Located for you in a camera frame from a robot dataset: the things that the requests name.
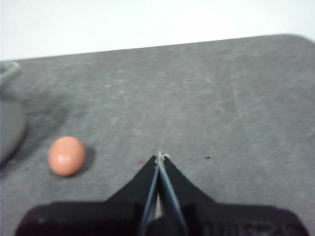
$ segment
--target small red spot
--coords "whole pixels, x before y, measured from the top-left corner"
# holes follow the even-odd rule
[[[138,165],[143,165],[144,163],[146,163],[146,160],[145,160],[145,159],[138,159],[138,160],[137,160],[137,164],[138,164]]]

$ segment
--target white background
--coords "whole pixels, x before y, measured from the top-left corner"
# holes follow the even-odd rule
[[[2,60],[278,33],[315,41],[315,1],[1,1]]]

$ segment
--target gray mat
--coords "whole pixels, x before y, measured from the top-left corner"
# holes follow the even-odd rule
[[[1,233],[31,207],[105,200],[157,150],[222,203],[296,212],[315,235],[315,44],[290,35],[19,61],[28,135],[1,171]],[[64,178],[58,137],[88,149]]]

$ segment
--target brown egg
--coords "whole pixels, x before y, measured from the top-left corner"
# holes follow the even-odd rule
[[[66,136],[57,139],[48,153],[49,166],[53,172],[61,176],[76,173],[85,159],[84,145],[77,138]]]

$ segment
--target white wall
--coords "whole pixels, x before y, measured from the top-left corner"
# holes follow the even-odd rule
[[[1,59],[293,33],[314,0],[2,0]]]

